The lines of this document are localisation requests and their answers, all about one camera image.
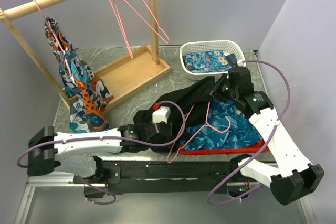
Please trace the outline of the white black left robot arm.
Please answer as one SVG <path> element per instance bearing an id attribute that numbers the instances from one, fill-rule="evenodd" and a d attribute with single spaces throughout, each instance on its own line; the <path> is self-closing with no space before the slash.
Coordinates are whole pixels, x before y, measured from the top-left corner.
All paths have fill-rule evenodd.
<path id="1" fill-rule="evenodd" d="M 126 124 L 103 132 L 79 134 L 56 133 L 52 126 L 47 126 L 28 142 L 27 174 L 42 176 L 56 170 L 98 183 L 104 178 L 104 168 L 96 153 L 137 153 L 165 147 L 172 139 L 172 127 L 165 122 Z"/>

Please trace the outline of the black shorts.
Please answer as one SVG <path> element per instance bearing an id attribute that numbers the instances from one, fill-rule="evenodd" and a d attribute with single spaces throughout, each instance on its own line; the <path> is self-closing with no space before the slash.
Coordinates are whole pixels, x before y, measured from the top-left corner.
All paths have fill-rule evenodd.
<path id="1" fill-rule="evenodd" d="M 209 102 L 213 102 L 213 97 L 210 95 L 210 92 L 214 86 L 215 77 L 207 76 L 187 88 L 175 90 L 160 96 L 155 103 L 161 101 L 171 101 L 176 103 L 181 108 L 184 115 L 191 112 L 191 115 L 186 118 L 185 128 L 198 126 L 205 122 L 207 105 Z M 171 109 L 168 124 L 172 128 L 172 138 L 174 139 L 181 129 L 183 120 L 179 110 L 174 105 L 166 104 L 165 106 Z M 139 110 L 133 117 L 134 124 L 152 123 L 154 107 L 155 104 L 147 110 Z"/>

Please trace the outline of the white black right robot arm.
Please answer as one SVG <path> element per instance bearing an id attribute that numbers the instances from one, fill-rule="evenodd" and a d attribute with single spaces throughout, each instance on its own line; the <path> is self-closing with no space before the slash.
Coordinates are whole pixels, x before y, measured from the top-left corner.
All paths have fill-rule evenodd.
<path id="1" fill-rule="evenodd" d="M 277 167 L 241 155 L 230 168 L 233 180 L 250 177 L 270 188 L 275 199 L 288 205 L 313 193 L 324 176 L 319 164 L 312 164 L 294 143 L 268 95 L 255 91 L 248 68 L 235 66 L 223 74 L 214 90 L 215 98 L 233 101 L 265 140 Z"/>

